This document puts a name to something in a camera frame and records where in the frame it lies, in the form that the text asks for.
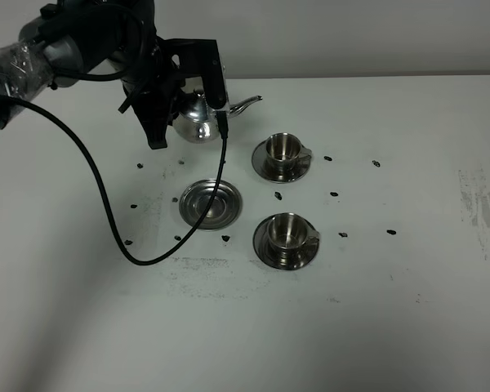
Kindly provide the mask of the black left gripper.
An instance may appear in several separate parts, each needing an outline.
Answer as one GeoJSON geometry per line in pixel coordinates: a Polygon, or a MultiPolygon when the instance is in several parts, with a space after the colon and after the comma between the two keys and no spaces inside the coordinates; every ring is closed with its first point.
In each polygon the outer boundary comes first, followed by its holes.
{"type": "Polygon", "coordinates": [[[126,99],[120,112],[124,114],[132,107],[151,149],[167,147],[167,127],[177,117],[177,96],[184,86],[175,79],[178,69],[167,51],[166,41],[153,36],[136,67],[122,78],[126,99]]]}

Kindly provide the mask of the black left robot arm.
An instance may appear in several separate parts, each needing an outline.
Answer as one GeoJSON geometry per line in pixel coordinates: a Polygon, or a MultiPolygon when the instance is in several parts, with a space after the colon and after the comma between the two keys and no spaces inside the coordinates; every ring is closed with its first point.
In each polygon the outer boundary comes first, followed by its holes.
{"type": "Polygon", "coordinates": [[[166,147],[181,83],[152,1],[57,1],[0,48],[0,131],[47,88],[121,81],[151,149],[166,147]]]}

